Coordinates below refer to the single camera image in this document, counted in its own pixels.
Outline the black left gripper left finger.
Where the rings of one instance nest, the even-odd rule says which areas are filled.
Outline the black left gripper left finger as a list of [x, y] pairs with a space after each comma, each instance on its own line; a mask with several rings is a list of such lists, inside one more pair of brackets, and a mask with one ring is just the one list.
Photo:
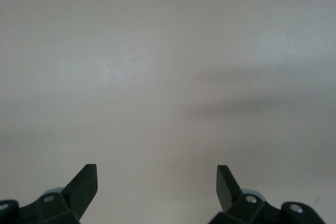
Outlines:
[[27, 206], [1, 200], [1, 223], [80, 223], [97, 191], [97, 166], [87, 164], [64, 188], [48, 190]]

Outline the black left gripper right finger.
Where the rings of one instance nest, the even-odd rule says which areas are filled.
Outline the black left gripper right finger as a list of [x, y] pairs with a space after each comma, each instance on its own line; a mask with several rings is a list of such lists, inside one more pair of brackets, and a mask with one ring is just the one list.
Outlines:
[[325, 223], [303, 203], [288, 201], [277, 209], [256, 193], [243, 192], [226, 165], [217, 167], [216, 192], [222, 211], [210, 223]]

